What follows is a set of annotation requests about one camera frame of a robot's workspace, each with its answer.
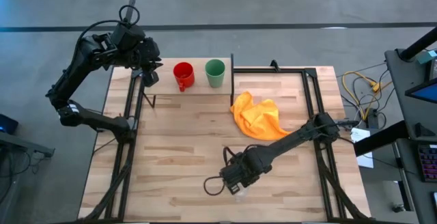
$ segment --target computer screen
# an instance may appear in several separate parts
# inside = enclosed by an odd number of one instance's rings
[[[437,78],[407,90],[405,95],[437,103]]]

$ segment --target black clamp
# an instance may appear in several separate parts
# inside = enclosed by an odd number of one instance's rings
[[[274,59],[270,63],[270,67],[274,67],[274,71],[276,71],[278,73],[281,71],[281,68],[279,67],[278,62],[276,62],[276,60],[274,60]]]

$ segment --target green cup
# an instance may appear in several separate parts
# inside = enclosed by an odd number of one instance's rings
[[[205,65],[205,72],[211,87],[220,87],[225,77],[225,63],[218,59],[211,59]]]

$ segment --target red mug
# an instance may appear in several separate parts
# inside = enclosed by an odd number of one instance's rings
[[[179,84],[179,90],[185,91],[185,88],[194,84],[194,70],[191,64],[182,62],[176,64],[173,69],[173,74]]]

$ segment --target floor stripe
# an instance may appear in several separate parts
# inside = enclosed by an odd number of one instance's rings
[[[437,22],[422,23],[284,23],[217,25],[142,25],[145,31],[259,30],[259,29],[381,29],[437,27]],[[0,27],[0,32],[77,32],[87,26],[73,27]],[[97,26],[92,31],[113,31],[115,26]]]

